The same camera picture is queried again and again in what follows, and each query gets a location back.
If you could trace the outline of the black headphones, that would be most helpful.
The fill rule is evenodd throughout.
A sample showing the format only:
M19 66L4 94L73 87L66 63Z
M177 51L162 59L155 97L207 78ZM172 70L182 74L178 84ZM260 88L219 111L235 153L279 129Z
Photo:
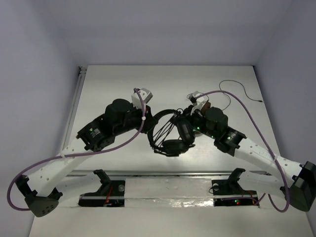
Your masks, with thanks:
M178 157L195 146L196 136L183 109L162 110L154 118L158 123L147 137L155 154Z

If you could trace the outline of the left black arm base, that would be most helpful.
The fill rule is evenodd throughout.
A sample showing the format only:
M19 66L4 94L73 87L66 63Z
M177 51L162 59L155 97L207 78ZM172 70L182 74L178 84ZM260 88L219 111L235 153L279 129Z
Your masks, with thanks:
M100 187L95 192L80 195L78 205L81 207L124 207L125 180L111 180L104 170L94 170Z

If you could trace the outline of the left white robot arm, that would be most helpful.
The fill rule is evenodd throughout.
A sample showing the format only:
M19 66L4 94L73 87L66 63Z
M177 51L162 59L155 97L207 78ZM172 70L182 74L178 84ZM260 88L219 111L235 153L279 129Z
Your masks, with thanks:
M61 181L92 156L118 150L153 127L148 99L116 99L84 126L57 156L39 161L18 174L7 190L9 205L42 217L54 210L63 191Z

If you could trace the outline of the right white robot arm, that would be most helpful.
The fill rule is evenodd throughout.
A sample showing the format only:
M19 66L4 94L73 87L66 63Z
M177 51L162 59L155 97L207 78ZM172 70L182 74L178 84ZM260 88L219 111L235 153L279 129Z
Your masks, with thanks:
M189 106L184 114L192 127L214 139L214 146L223 153L253 164L265 171L257 174L236 168L227 180L216 183L216 195L259 191L284 198L294 208L308 212L316 198L316 166L288 160L270 153L245 134L228 126L228 117L219 109L204 111Z

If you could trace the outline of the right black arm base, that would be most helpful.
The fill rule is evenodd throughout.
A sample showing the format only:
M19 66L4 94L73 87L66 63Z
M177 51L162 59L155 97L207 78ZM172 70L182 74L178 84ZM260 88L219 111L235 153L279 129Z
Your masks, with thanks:
M219 206L258 206L257 192L244 190L237 183L245 169L235 169L227 179L212 181L208 192L215 196L214 205Z

